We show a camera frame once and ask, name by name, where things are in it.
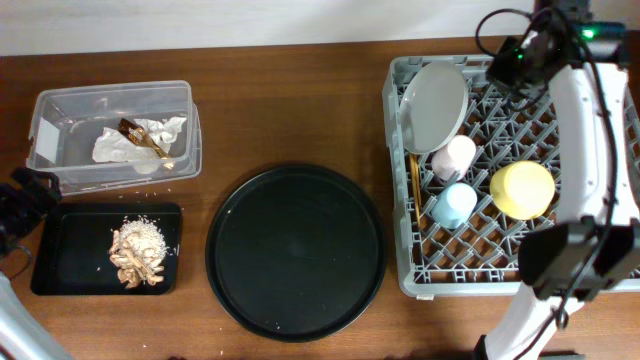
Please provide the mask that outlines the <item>grey plate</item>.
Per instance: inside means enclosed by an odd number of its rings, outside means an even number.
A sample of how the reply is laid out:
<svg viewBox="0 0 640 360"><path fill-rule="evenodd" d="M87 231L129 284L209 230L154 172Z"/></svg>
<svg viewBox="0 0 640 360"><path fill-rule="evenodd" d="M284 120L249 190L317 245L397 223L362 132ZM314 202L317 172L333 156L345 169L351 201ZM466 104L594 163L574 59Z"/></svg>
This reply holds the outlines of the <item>grey plate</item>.
<svg viewBox="0 0 640 360"><path fill-rule="evenodd" d="M468 106L462 72L448 62L431 62L406 87L399 111L403 145L414 154L444 147L458 132Z"/></svg>

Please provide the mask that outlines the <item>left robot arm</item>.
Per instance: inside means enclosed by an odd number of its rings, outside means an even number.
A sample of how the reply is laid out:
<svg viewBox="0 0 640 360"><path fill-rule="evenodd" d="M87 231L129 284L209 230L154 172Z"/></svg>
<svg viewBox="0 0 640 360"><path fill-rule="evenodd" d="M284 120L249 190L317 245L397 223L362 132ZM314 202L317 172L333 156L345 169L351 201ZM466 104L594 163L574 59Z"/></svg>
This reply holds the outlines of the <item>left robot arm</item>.
<svg viewBox="0 0 640 360"><path fill-rule="evenodd" d="M31 234L62 200L59 179L50 172L18 167L13 181L1 185L1 257L22 250ZM1 275L1 357L68 359L70 354L44 329L18 299L11 277Z"/></svg>

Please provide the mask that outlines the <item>black rectangular tray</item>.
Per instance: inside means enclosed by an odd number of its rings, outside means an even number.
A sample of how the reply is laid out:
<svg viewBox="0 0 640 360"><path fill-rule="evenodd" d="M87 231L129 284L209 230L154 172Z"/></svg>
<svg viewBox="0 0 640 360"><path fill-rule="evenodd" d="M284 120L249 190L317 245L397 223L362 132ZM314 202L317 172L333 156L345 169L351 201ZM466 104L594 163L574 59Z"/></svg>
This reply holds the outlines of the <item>black rectangular tray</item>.
<svg viewBox="0 0 640 360"><path fill-rule="evenodd" d="M125 221L147 219L159 228L168 246L161 265L163 281L127 289L109 260L114 230ZM31 291L55 295L164 295L173 290L182 230L181 208L175 203L66 203L45 221L34 262Z"/></svg>

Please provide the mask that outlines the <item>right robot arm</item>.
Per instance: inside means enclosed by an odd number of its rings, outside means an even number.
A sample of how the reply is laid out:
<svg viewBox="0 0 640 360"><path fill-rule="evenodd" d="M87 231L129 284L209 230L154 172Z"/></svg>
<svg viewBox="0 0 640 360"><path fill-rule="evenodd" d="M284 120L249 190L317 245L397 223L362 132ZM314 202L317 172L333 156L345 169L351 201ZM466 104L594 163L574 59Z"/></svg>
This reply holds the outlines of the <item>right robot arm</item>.
<svg viewBox="0 0 640 360"><path fill-rule="evenodd" d="M521 284L476 359L536 359L569 317L639 265L639 207L627 165L625 27L546 7L493 54L492 82L518 93L545 84L559 127L554 226L520 242Z"/></svg>

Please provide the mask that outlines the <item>food scraps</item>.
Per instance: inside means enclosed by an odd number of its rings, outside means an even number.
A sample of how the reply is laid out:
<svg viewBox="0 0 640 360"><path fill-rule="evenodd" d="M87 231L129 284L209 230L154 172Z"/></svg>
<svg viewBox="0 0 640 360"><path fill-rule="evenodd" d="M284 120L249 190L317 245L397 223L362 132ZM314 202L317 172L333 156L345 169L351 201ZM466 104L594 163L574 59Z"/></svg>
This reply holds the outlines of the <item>food scraps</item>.
<svg viewBox="0 0 640 360"><path fill-rule="evenodd" d="M109 260L117 268L117 278L126 289L156 286L165 280L163 262L169 247L155 220L125 216L121 227L113 230L112 235Z"/></svg>

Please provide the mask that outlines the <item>white napkin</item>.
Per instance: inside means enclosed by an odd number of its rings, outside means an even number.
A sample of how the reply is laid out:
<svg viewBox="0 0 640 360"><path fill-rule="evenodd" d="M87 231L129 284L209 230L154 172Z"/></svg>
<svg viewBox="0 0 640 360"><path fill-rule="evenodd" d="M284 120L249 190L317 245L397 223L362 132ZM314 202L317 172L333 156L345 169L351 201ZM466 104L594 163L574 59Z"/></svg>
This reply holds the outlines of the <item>white napkin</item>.
<svg viewBox="0 0 640 360"><path fill-rule="evenodd" d="M171 146L177 142L186 121L186 117L173 116L159 121L137 118L133 119L132 123L141 127L156 145L169 153ZM119 130L108 127L104 127L103 134L96 139L92 159L96 163L139 162L139 165L134 165L133 169L142 175L150 175L160 169L170 170L173 167L173 165L153 163L153 160L159 160L159 157L152 148L136 145Z"/></svg>

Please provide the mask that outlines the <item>gold snack wrapper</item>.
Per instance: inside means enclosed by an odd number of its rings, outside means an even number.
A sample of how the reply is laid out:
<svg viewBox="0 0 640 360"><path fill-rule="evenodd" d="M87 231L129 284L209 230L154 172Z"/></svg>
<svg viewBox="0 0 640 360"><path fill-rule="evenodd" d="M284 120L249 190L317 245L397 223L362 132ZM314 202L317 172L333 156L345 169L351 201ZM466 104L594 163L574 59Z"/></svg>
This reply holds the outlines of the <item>gold snack wrapper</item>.
<svg viewBox="0 0 640 360"><path fill-rule="evenodd" d="M164 121L150 119L121 119L118 132L136 148L145 149L153 160L170 159L169 149L177 140L181 131L181 118L174 122L173 118Z"/></svg>

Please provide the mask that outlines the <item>yellow bowl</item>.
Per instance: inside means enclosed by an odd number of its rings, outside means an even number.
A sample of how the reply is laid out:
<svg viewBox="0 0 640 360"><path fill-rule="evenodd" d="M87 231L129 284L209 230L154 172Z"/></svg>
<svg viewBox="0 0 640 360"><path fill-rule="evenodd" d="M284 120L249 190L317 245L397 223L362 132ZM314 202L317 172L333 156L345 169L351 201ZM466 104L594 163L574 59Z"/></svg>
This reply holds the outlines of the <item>yellow bowl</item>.
<svg viewBox="0 0 640 360"><path fill-rule="evenodd" d="M533 161L518 161L498 170L490 181L495 206L516 220L530 220L544 214L554 194L551 173Z"/></svg>

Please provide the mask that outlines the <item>pink cup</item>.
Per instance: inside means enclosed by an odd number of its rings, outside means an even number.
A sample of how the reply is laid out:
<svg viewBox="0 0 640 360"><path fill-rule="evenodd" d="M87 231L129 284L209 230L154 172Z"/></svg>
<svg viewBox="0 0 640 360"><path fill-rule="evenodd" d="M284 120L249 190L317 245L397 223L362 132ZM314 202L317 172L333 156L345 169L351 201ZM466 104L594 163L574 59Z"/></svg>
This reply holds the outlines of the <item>pink cup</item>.
<svg viewBox="0 0 640 360"><path fill-rule="evenodd" d="M461 180L476 154L474 141L465 135L456 135L435 152L431 165L434 174L443 181Z"/></svg>

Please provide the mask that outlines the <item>small blue cup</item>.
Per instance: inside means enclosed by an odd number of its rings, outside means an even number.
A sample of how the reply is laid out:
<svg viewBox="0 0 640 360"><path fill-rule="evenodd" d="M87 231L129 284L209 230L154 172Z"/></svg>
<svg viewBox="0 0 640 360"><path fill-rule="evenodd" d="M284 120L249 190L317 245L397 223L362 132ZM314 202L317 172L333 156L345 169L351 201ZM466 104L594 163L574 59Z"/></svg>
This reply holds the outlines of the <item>small blue cup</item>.
<svg viewBox="0 0 640 360"><path fill-rule="evenodd" d="M441 227L456 229L469 219L476 204L477 195L471 186L454 183L439 194L431 216Z"/></svg>

